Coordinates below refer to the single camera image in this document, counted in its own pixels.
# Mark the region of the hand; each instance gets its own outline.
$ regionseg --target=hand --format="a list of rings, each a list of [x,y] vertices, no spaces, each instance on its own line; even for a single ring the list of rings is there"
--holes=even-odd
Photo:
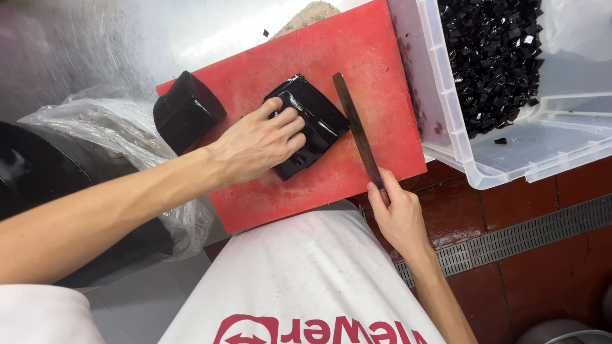
[[[389,208],[385,206],[378,188],[369,182],[368,199],[374,217],[382,235],[412,268],[414,264],[422,261],[424,256],[429,258],[434,253],[427,239],[419,198],[412,192],[403,190],[391,171],[384,168],[379,170],[391,205]]]
[[[227,184],[259,178],[304,146],[306,136],[299,131],[305,123],[296,109],[286,108],[278,116],[268,119],[282,105],[283,101],[278,97],[268,99],[209,145],[214,150],[214,159],[225,166]]]

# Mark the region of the floor drain grate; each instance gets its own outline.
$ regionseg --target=floor drain grate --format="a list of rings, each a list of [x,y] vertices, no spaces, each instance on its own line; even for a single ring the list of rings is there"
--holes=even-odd
[[[436,251],[445,276],[474,269],[612,224],[612,193]],[[395,269],[409,288],[414,279],[405,262]]]

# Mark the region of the plastic container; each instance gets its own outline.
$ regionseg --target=plastic container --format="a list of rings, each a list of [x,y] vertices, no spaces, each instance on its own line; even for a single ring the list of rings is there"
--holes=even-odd
[[[388,0],[423,150],[475,189],[534,182],[612,155],[612,61],[542,54],[540,104],[514,125],[469,140],[436,0]],[[495,144],[506,138],[507,145]]]

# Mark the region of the knife blade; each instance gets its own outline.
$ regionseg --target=knife blade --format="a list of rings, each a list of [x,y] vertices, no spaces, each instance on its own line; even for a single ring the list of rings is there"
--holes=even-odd
[[[368,137],[365,134],[364,126],[361,124],[361,119],[359,119],[359,114],[357,113],[351,94],[348,91],[348,87],[346,86],[344,76],[342,73],[338,72],[332,76],[332,79],[334,80],[334,86],[336,87],[336,92],[338,92],[338,97],[340,98],[340,103],[342,103],[342,108],[344,108],[346,118],[350,123],[353,138],[357,144],[357,150],[364,163],[365,170],[374,185],[376,185],[380,191],[384,204],[389,207],[391,205],[391,200],[384,187],[383,177],[381,177],[381,173],[378,170],[378,165],[374,159],[374,154],[372,154]]]

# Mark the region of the red cutting board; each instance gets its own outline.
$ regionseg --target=red cutting board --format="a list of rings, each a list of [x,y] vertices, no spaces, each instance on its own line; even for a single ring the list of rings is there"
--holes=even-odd
[[[265,95],[297,73],[334,105],[332,75],[346,84],[379,166],[398,180],[426,172],[406,77],[386,0],[375,0],[193,72],[227,117],[202,139],[215,141]],[[157,87],[166,93],[172,81]],[[313,166],[282,182],[273,171],[210,194],[228,233],[235,233],[366,191],[369,181],[348,132]]]

